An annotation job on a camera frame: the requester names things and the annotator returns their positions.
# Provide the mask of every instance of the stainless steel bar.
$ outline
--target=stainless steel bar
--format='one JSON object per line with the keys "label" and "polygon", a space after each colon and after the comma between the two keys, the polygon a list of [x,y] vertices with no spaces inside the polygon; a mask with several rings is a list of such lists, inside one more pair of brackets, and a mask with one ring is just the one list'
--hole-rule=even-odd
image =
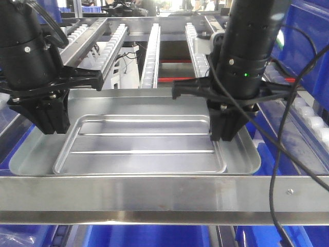
{"label": "stainless steel bar", "polygon": [[[329,183],[329,177],[321,177]],[[0,177],[0,223],[272,224],[270,177]],[[309,177],[278,177],[283,224],[328,225],[328,193]]]}
{"label": "stainless steel bar", "polygon": [[209,64],[204,54],[194,52],[193,40],[197,37],[197,32],[192,23],[187,23],[185,27],[186,39],[189,46],[190,56],[196,78],[205,77],[209,72]]}
{"label": "stainless steel bar", "polygon": [[77,67],[107,29],[107,19],[97,19],[81,36],[61,52],[63,64]]}
{"label": "stainless steel bar", "polygon": [[158,85],[159,55],[160,55],[161,28],[155,23],[152,26],[145,64],[140,80],[142,89],[156,89]]}
{"label": "stainless steel bar", "polygon": [[76,18],[83,18],[81,0],[73,0],[74,12]]}
{"label": "stainless steel bar", "polygon": [[128,34],[128,27],[125,24],[120,24],[116,32],[106,44],[105,50],[101,56],[96,59],[96,67],[94,69],[100,69],[104,80],[109,75],[111,68],[116,62],[117,55],[122,47],[125,37]]}

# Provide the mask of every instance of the black cable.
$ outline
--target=black cable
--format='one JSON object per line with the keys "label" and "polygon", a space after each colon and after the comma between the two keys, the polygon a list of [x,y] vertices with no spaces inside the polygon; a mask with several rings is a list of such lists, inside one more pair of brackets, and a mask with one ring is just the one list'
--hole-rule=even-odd
{"label": "black cable", "polygon": [[[299,32],[300,34],[302,34],[307,40],[308,42],[310,43],[311,47],[312,47],[312,50],[313,50],[313,55],[314,57],[316,56],[316,54],[318,53],[317,52],[317,48],[316,48],[316,45],[314,43],[314,41],[312,40],[312,38],[306,33],[304,32],[303,30],[297,28],[297,27],[294,27],[294,26],[289,26],[289,25],[285,25],[283,24],[282,27],[284,28],[289,28],[289,29],[292,29],[292,30],[295,30],[297,32]],[[276,58],[272,58],[273,62],[275,62],[277,64],[277,66],[279,67],[279,69],[284,73],[286,74],[287,76],[289,77],[295,77],[294,75],[292,75],[285,67],[284,65],[282,64],[282,62]]]}
{"label": "black cable", "polygon": [[53,20],[53,18],[48,14],[48,12],[44,10],[35,0],[26,0],[25,3],[42,16],[42,18],[46,21],[46,23],[50,26],[50,28],[58,35],[60,39],[58,40],[51,35],[48,35],[45,38],[49,40],[49,42],[52,43],[53,45],[61,49],[64,49],[69,44],[69,41],[65,33],[61,30],[60,26]]}
{"label": "black cable", "polygon": [[310,43],[311,47],[312,47],[312,50],[313,50],[313,54],[314,56],[318,53],[317,52],[317,47],[314,43],[314,41],[312,40],[312,38],[306,33],[304,32],[302,29],[299,29],[298,27],[294,27],[294,26],[289,26],[289,25],[286,25],[286,24],[283,24],[282,27],[285,27],[285,28],[289,28],[289,29],[292,29],[292,30],[295,30],[297,32],[299,32],[300,34],[302,34]]}
{"label": "black cable", "polygon": [[272,138],[270,136],[270,134],[268,134],[257,122],[255,122],[247,113],[245,113],[245,111],[243,110],[243,108],[237,103],[237,101],[229,94],[229,92],[224,88],[224,86],[221,84],[221,82],[219,81],[216,72],[215,72],[215,68],[214,65],[212,63],[212,59],[211,56],[209,56],[208,61],[209,61],[209,65],[210,68],[212,70],[214,79],[216,80],[217,84],[219,85],[220,89],[222,90],[222,92],[231,100],[232,104],[242,113],[242,115],[244,115],[252,124],[254,124],[254,126],[270,141],[272,142],[280,152],[278,152],[278,156],[277,156],[277,160],[276,160],[276,164],[273,168],[273,174],[271,177],[271,184],[270,184],[270,191],[269,191],[269,199],[270,199],[270,211],[271,211],[271,216],[273,218],[273,223],[276,225],[276,228],[279,232],[279,234],[281,235],[282,239],[284,240],[284,243],[288,246],[293,246],[291,240],[289,239],[288,235],[286,234],[286,232],[284,231],[283,227],[280,225],[280,223],[278,222],[277,218],[275,217],[275,210],[274,210],[274,206],[273,206],[273,188],[274,188],[274,183],[275,183],[275,178],[276,178],[276,173],[279,167],[279,162],[278,160],[280,159],[280,155],[281,152],[286,154],[287,157],[289,157],[299,168],[301,168],[302,170],[305,171],[305,173],[307,175],[309,175],[315,182],[317,182],[321,187],[323,187],[325,190],[327,190],[329,192],[329,186],[322,181],[320,178],[318,178],[310,169],[308,169],[302,162],[300,162],[296,157],[294,157],[290,152],[288,152],[284,147],[282,147],[281,145],[281,137],[282,137],[282,132],[283,132],[283,127],[284,127],[284,123],[285,120],[288,116],[289,113],[289,109],[290,106],[293,102],[293,100],[296,97],[296,89],[302,79],[302,77],[307,74],[310,71],[310,68],[314,67],[315,64],[317,63],[317,61],[329,50],[329,45],[327,45],[326,47],[324,47],[316,56],[314,56],[314,58],[308,63],[308,65],[302,70],[302,72],[299,74],[299,76],[296,78],[295,83],[293,84],[293,86],[291,87],[290,90],[290,96],[286,105],[286,109],[285,109],[285,113],[283,115],[280,127],[279,127],[279,133],[278,133],[278,141],[276,141],[274,138]]}
{"label": "black cable", "polygon": [[[322,51],[320,51],[316,57],[314,57],[310,62],[309,65],[313,65],[322,55],[324,55],[329,50],[329,45],[326,46]],[[237,103],[237,101],[231,96],[231,94],[225,89],[225,87],[222,85],[220,80],[218,79],[216,75],[216,70],[214,68],[214,65],[211,60],[211,56],[208,58],[209,66],[213,74],[213,78],[216,80],[219,88],[224,93],[226,97],[230,99],[232,104],[240,111],[240,113],[246,117],[273,145],[281,150],[282,153],[284,153],[289,159],[291,159],[299,168],[305,171],[305,173],[310,176],[315,182],[317,182],[322,188],[327,190],[329,192],[329,185],[326,184],[323,180],[318,178],[309,168],[307,168],[302,162],[300,162],[294,155],[292,155],[289,151],[287,151],[282,145],[280,145],[277,140],[275,140],[269,133],[267,133],[253,118],[251,118],[244,110],[243,108]]]}
{"label": "black cable", "polygon": [[[290,95],[289,95],[289,98],[288,98],[287,104],[286,104],[286,108],[285,108],[285,111],[283,113],[282,120],[280,122],[280,127],[279,127],[279,131],[278,131],[278,143],[281,144],[284,125],[285,125],[286,119],[288,117],[290,107],[291,107],[291,105],[292,105],[292,103],[293,103],[293,101],[296,97],[296,91],[297,91],[297,88],[298,88],[298,86],[301,82],[301,79],[307,73],[309,73],[312,70],[311,68],[314,68],[316,62],[328,50],[329,50],[329,46],[325,47],[323,50],[321,50],[319,52],[319,54],[315,55],[314,58],[309,62],[309,64],[302,70],[302,72],[299,74],[296,81],[294,82],[293,86],[291,87]],[[275,179],[276,179],[277,172],[278,172],[278,169],[279,169],[280,158],[281,158],[281,151],[278,150],[278,154],[277,154],[277,157],[276,157],[275,165],[274,165],[274,168],[273,168],[273,173],[272,173],[272,176],[271,176],[271,182],[270,182],[269,205],[270,205],[271,216],[273,218],[273,222],[275,223],[275,226],[276,226],[278,232],[280,233],[281,236],[284,236],[285,242],[289,242],[290,240],[289,240],[289,237],[288,237],[287,233],[285,232],[284,228],[282,227],[282,225],[279,223],[279,221],[277,220],[277,218],[275,216],[275,207],[274,207],[274,199],[273,199]]]}

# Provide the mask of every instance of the screw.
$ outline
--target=screw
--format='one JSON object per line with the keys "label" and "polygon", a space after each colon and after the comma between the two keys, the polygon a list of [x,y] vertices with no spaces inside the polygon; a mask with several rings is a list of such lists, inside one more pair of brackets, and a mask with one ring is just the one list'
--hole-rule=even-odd
{"label": "screw", "polygon": [[14,103],[18,103],[20,100],[21,100],[21,99],[19,99],[19,98],[13,98],[13,99],[12,99],[12,102],[14,102]]}
{"label": "screw", "polygon": [[49,96],[50,99],[56,99],[57,95],[54,92],[50,92],[51,95]]}
{"label": "screw", "polygon": [[26,53],[29,53],[29,52],[31,52],[31,47],[29,47],[29,46],[26,46],[26,47],[24,48],[24,51],[25,51]]}
{"label": "screw", "polygon": [[293,189],[289,189],[289,190],[286,191],[286,194],[287,194],[287,195],[290,195],[290,196],[291,196],[293,193],[294,193],[294,190],[293,190]]}
{"label": "screw", "polygon": [[226,104],[221,104],[221,111],[225,111],[227,109],[227,105]]}
{"label": "screw", "polygon": [[46,44],[45,47],[44,47],[44,50],[49,50],[50,47],[51,47],[50,44]]}

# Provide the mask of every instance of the metal frame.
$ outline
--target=metal frame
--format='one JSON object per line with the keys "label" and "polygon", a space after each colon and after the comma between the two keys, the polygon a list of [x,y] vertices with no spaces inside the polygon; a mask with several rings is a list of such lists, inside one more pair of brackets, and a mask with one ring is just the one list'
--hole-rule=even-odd
{"label": "metal frame", "polygon": [[158,85],[161,27],[155,23],[152,26],[145,64],[140,79],[141,89],[156,89]]}
{"label": "metal frame", "polygon": [[[126,41],[147,40],[153,23],[160,24],[162,41],[185,40],[187,22],[198,33],[212,33],[204,16],[81,21],[94,27],[64,51],[67,65],[121,23],[130,28]],[[321,178],[329,184],[329,176]],[[0,223],[271,225],[269,181],[248,175],[0,177]],[[278,176],[274,198],[282,224],[329,225],[329,194],[309,177]]]}

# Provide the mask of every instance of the aluminum tray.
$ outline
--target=aluminum tray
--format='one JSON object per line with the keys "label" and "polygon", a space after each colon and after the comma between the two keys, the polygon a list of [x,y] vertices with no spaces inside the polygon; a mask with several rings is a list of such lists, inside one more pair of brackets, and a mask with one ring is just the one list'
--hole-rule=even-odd
{"label": "aluminum tray", "polygon": [[34,129],[10,162],[17,175],[252,174],[260,157],[245,128],[211,142],[204,99],[169,89],[70,93],[66,135]]}
{"label": "aluminum tray", "polygon": [[222,173],[204,116],[104,116],[78,119],[54,166],[57,174]]}

